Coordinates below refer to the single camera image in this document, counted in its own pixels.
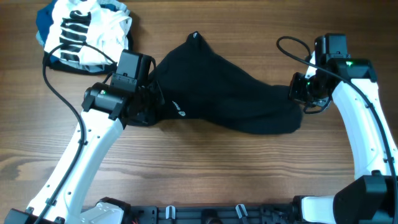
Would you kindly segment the black t-shirt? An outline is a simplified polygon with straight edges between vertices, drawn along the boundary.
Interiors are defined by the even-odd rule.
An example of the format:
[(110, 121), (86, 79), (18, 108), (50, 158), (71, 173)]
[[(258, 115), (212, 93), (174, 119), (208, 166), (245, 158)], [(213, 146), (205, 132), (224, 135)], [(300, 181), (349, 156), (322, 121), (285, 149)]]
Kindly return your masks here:
[(285, 85), (263, 83), (215, 53), (199, 32), (170, 51), (150, 73), (164, 104), (149, 125), (167, 119), (202, 119), (249, 134), (289, 134), (302, 112)]

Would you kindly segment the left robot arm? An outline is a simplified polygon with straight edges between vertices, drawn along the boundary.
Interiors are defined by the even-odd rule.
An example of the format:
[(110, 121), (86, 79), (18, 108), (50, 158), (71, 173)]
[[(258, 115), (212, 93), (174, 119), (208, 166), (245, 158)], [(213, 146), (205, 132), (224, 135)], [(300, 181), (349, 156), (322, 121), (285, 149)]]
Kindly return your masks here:
[(24, 211), (11, 209), (5, 223), (131, 223), (131, 206), (101, 199), (83, 211), (83, 202), (105, 155), (126, 126), (150, 126), (164, 104), (151, 56), (123, 50), (110, 83), (89, 87), (76, 113), (78, 126), (57, 166)]

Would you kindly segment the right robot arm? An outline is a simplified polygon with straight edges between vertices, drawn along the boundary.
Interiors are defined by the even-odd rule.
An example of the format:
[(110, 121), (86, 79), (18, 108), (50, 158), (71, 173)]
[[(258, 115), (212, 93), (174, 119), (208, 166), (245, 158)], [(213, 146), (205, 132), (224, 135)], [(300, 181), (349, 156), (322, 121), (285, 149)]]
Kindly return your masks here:
[(354, 181), (332, 196), (296, 196), (305, 223), (397, 223), (397, 146), (384, 117), (370, 60), (352, 58), (344, 34), (315, 39), (295, 73), (289, 98), (317, 114), (331, 104), (343, 119), (354, 160)]

